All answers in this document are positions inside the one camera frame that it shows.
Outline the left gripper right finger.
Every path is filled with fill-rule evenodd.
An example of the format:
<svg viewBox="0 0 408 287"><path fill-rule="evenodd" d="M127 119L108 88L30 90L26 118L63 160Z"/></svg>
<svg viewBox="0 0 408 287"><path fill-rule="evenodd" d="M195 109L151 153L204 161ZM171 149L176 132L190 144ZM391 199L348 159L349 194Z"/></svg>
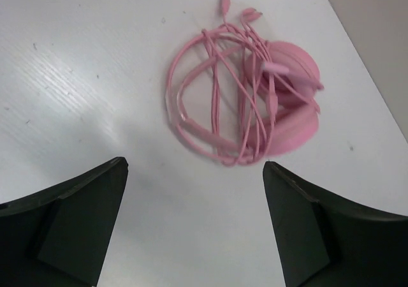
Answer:
<svg viewBox="0 0 408 287"><path fill-rule="evenodd" d="M407 218L269 161L265 194L286 286L406 286Z"/></svg>

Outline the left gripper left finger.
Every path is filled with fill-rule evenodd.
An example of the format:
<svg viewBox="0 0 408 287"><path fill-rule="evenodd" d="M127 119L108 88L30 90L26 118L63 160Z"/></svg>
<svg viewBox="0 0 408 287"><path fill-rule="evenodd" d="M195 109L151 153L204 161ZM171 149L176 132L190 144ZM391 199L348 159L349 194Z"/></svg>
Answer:
<svg viewBox="0 0 408 287"><path fill-rule="evenodd" d="M1 286L96 286L128 178L113 158L1 204Z"/></svg>

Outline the pink headphones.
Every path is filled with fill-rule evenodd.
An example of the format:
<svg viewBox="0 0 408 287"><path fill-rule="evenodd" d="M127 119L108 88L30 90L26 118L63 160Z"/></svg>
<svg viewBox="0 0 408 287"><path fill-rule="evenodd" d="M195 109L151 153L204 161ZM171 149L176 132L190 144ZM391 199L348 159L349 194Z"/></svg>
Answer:
<svg viewBox="0 0 408 287"><path fill-rule="evenodd" d="M193 68L178 87L175 68L191 47L203 44L208 58ZM220 134L219 64L242 54L242 72L233 75L238 89L238 142ZM188 116L182 97L206 70L213 74L211 127ZM320 108L315 95L323 89L317 63L303 48L286 41L267 41L256 33L203 31L187 42L170 64L166 78L169 119L176 135L192 151L225 166L247 166L266 156L291 152L317 132Z"/></svg>

